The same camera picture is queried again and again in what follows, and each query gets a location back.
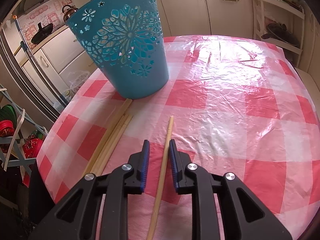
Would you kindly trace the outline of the floral waste bin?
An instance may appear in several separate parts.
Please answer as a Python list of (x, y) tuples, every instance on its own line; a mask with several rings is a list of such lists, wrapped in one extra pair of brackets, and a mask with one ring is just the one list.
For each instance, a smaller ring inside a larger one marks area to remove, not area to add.
[(76, 72), (72, 72), (69, 74), (69, 84), (70, 90), (76, 94), (77, 91), (81, 88), (81, 86), (86, 82), (86, 80), (90, 76), (89, 71), (77, 70)]

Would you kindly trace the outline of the black pan on cart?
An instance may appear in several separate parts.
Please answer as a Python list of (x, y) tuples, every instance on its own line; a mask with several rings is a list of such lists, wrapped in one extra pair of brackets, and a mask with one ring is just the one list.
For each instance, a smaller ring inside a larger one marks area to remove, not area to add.
[(298, 47), (300, 45), (299, 40), (287, 30), (285, 24), (270, 23), (267, 25), (267, 33), (261, 36), (262, 39), (275, 38)]

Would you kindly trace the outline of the black wok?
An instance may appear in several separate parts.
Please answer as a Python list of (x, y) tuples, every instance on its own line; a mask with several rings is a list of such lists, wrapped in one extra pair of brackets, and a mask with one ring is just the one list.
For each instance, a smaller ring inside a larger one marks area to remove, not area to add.
[(38, 32), (33, 36), (31, 39), (31, 43), (38, 45), (40, 42), (42, 42), (45, 38), (47, 38), (52, 32), (53, 32), (53, 24), (50, 23), (48, 25), (42, 26), (42, 23), (38, 23)]

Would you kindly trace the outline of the blue perforated plastic basket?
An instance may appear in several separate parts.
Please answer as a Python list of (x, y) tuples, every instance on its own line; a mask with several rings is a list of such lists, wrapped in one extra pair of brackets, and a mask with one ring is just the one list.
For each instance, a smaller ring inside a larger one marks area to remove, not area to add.
[(157, 0), (91, 0), (65, 24), (122, 97), (144, 98), (167, 83)]

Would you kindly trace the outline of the white rolling shelf cart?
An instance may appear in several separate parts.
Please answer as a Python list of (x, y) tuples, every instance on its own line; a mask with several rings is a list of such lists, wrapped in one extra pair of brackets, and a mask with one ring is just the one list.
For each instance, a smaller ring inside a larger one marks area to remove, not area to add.
[[(282, 48), (293, 66), (298, 67), (303, 52), (305, 14), (282, 0), (252, 0), (253, 38)], [(287, 30), (300, 42), (298, 47), (275, 38), (262, 39), (270, 23), (285, 24)]]

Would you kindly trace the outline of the copper kettle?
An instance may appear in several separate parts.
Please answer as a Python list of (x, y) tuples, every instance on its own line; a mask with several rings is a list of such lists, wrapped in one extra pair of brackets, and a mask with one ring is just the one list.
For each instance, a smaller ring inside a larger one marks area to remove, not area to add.
[(76, 6), (71, 5), (64, 5), (62, 7), (62, 13), (63, 13), (63, 20), (66, 23), (68, 19), (78, 10)]

